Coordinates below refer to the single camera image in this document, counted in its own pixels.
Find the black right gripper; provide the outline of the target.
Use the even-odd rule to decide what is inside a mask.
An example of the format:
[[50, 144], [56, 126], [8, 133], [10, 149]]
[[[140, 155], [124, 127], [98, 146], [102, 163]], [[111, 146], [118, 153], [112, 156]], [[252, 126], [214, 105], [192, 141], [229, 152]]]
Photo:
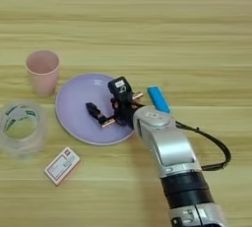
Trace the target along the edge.
[[111, 124], [118, 124], [122, 127], [128, 126], [133, 128], [133, 117], [135, 112], [143, 107], [138, 100], [143, 96], [141, 92], [126, 94], [124, 97], [110, 99], [114, 114], [105, 117], [100, 110], [91, 102], [86, 104], [89, 114], [98, 120], [101, 126], [107, 127]]

